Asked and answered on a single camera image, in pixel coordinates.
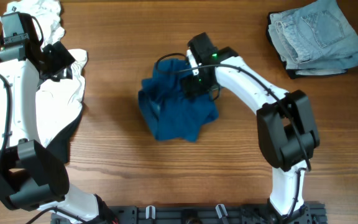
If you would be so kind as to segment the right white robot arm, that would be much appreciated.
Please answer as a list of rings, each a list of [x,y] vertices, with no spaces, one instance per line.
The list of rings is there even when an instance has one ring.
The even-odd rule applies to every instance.
[[[192,75],[182,81],[187,97],[226,88],[256,115],[259,149],[272,166],[273,188],[268,214],[289,222],[305,212],[302,198],[305,173],[319,146],[319,136],[307,95],[289,92],[253,71],[232,48],[218,49],[206,33],[188,43],[186,60]]]

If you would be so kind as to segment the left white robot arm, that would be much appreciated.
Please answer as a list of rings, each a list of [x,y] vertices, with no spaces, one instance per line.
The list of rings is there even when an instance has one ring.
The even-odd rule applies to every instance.
[[[9,210],[53,212],[71,223],[110,222],[104,202],[71,185],[62,161],[39,140],[36,93],[41,80],[73,62],[60,43],[44,44],[30,14],[3,15],[0,44],[0,201]]]

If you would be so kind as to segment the teal blue polo shirt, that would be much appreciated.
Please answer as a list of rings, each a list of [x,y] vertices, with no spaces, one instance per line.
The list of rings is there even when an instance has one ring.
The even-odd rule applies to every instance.
[[[179,59],[162,60],[152,78],[142,80],[138,92],[140,112],[158,141],[181,138],[189,142],[198,139],[201,127],[215,121],[219,112],[207,94],[186,98],[181,80],[191,72],[175,75],[174,72],[190,66]]]

